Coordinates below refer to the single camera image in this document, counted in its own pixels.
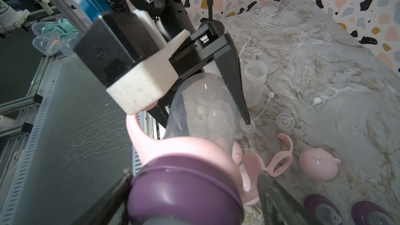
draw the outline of white tube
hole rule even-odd
[[[9,129],[15,125],[15,119],[0,115],[0,129]]]

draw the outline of purple bottle cap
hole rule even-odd
[[[394,225],[393,218],[375,203],[359,201],[351,208],[355,225]]]
[[[337,207],[322,195],[310,195],[304,207],[323,224],[342,225],[342,216]]]
[[[194,158],[165,156],[146,164],[132,181],[127,211],[133,224],[173,219],[188,224],[240,225],[243,204],[233,180]]]

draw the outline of white plastic device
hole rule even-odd
[[[135,10],[134,14],[139,17],[159,51],[133,67],[106,90],[128,115],[138,113],[162,98],[174,85],[178,75],[169,58],[190,36],[190,32],[183,30],[167,43],[146,11]]]

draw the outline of clear bottle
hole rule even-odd
[[[239,112],[221,77],[195,74],[182,83],[172,101],[164,139],[200,137],[232,155]]]
[[[267,79],[268,68],[265,63],[259,60],[250,61],[242,72],[243,95],[247,107],[256,105],[264,90],[264,83]]]

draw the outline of marble countertop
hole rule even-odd
[[[266,86],[275,93],[256,131],[238,128],[243,150],[257,152],[268,165],[286,150],[281,132],[294,143],[293,162],[276,180],[299,202],[311,194],[330,199],[343,224],[353,224],[354,203],[372,201],[400,222],[400,78],[329,18],[310,0],[287,0],[222,20],[244,63],[262,59],[268,66]],[[281,112],[296,118],[289,131],[281,130]],[[265,106],[249,108],[256,117]],[[300,169],[302,151],[323,148],[342,163],[337,176],[314,181]],[[246,206],[244,224],[263,224],[261,206]]]

